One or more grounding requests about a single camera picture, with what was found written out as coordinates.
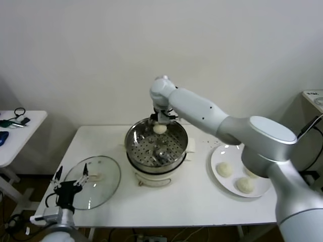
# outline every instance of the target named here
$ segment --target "stainless steel steamer basket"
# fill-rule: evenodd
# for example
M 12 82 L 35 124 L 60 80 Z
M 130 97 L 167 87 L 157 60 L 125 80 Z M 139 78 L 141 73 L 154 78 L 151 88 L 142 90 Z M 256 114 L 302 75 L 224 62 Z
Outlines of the stainless steel steamer basket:
M 187 133 L 179 123 L 171 122 L 167 131 L 159 135 L 153 131 L 148 118 L 132 126 L 125 138 L 130 163 L 148 174 L 164 174 L 176 169 L 185 159 L 187 144 Z

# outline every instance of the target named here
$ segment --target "round plate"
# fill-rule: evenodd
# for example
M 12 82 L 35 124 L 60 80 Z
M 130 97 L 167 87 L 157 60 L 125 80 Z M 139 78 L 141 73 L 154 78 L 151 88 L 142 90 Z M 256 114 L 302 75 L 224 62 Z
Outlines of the round plate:
M 74 197 L 73 206 L 77 210 L 89 210 L 105 203 L 116 192 L 121 180 L 121 170 L 115 160 L 107 156 L 93 156 L 74 166 L 65 181 L 78 180 L 85 164 L 89 179 Z
M 211 157 L 212 172 L 218 181 L 230 192 L 246 198 L 258 198 L 261 197 L 271 186 L 271 182 L 268 178 L 251 178 L 255 189 L 252 193 L 246 194 L 238 190 L 236 187 L 236 181 L 241 177 L 249 177 L 245 171 L 245 166 L 241 160 L 241 153 L 244 145 L 222 145 L 217 147 Z M 216 167 L 221 162 L 227 162 L 232 166 L 233 174 L 228 177 L 222 177 L 218 174 Z

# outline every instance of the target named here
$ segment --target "blue object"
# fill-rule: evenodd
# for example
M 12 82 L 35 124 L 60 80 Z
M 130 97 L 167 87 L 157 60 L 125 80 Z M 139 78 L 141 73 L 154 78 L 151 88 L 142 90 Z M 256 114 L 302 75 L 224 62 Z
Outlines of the blue object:
M 0 146 L 3 145 L 9 136 L 8 131 L 0 131 Z

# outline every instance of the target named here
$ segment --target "robotic hand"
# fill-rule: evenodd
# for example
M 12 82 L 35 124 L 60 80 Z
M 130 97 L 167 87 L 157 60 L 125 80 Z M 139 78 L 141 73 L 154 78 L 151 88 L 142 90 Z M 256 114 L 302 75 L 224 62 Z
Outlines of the robotic hand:
M 167 76 L 150 88 L 157 121 L 178 116 L 229 145 L 245 144 L 243 164 L 254 174 L 270 178 L 278 199 L 276 219 L 286 242 L 323 240 L 323 197 L 311 190 L 290 161 L 297 143 L 293 132 L 265 117 L 228 116 L 211 101 L 184 88 L 177 88 Z
M 31 216 L 30 221 L 45 221 L 49 234 L 44 237 L 42 242 L 88 242 L 89 240 L 80 234 L 74 227 L 74 207 L 73 201 L 75 194 L 82 191 L 83 186 L 88 180 L 88 169 L 85 164 L 83 175 L 78 180 L 64 181 L 60 183 L 63 167 L 56 172 L 51 184 L 54 192 L 58 196 L 57 206 L 47 207 L 43 215 Z

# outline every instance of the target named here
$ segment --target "power strip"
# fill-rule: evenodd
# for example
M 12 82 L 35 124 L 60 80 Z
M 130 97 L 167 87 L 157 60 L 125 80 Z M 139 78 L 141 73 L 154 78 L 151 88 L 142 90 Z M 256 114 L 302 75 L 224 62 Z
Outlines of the power strip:
M 167 242 L 167 238 L 159 236 L 142 236 L 137 237 L 137 242 Z

